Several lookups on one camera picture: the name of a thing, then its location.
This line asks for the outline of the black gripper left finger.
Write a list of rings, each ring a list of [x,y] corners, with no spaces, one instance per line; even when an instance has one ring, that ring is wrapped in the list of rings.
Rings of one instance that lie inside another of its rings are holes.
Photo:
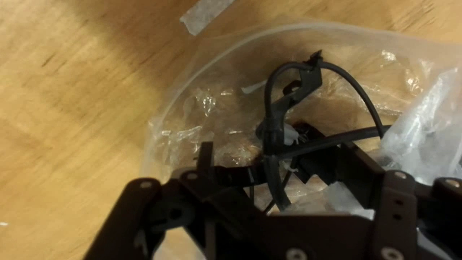
[[[207,260],[221,260],[212,214],[191,190],[211,172],[214,145],[201,145],[195,170],[168,184],[153,178],[130,181],[84,255],[84,260],[152,260],[166,233],[184,229]]]

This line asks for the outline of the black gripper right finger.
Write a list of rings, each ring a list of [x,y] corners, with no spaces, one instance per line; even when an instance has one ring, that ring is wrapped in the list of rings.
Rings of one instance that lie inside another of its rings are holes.
[[[316,175],[342,184],[373,219],[306,216],[298,220],[315,260],[461,260],[461,181],[439,178],[423,185],[403,171],[380,167],[353,139],[373,129],[327,136],[308,123],[295,131],[302,142],[295,168],[302,181]]]

